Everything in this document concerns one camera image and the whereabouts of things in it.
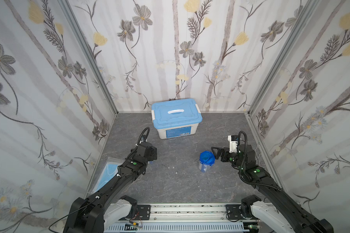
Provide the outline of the blue lidded clear jar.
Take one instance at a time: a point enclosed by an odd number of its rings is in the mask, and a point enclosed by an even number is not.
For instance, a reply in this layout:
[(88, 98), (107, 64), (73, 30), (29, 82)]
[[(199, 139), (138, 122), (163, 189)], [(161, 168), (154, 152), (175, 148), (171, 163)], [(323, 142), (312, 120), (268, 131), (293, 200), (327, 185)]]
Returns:
[(211, 151), (204, 151), (199, 157), (199, 170), (201, 172), (209, 171), (215, 164), (215, 156)]

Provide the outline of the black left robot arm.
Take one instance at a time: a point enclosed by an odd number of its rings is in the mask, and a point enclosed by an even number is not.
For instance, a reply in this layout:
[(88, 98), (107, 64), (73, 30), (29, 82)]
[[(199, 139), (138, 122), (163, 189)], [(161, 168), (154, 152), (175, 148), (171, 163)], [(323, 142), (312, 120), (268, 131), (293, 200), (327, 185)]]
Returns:
[(148, 162), (157, 159), (157, 149), (147, 142), (150, 128), (139, 136), (135, 148), (117, 167), (117, 174), (104, 186), (85, 199), (76, 199), (67, 215), (64, 233), (103, 233), (122, 218), (137, 214), (137, 200), (124, 195), (116, 203), (112, 201), (121, 190), (146, 173)]

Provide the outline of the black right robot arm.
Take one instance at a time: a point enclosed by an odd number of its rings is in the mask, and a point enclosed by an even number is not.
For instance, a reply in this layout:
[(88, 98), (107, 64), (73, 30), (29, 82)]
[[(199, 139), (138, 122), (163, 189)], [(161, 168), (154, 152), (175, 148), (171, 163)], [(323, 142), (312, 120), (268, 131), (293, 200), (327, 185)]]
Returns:
[(216, 160), (228, 162), (238, 170), (239, 178), (245, 184), (263, 194), (275, 207), (271, 210), (257, 196), (241, 200), (240, 217), (257, 218), (276, 233), (332, 233), (333, 226), (325, 219), (318, 219), (294, 201), (256, 162), (256, 152), (248, 144), (244, 131), (228, 136), (229, 147), (212, 147)]

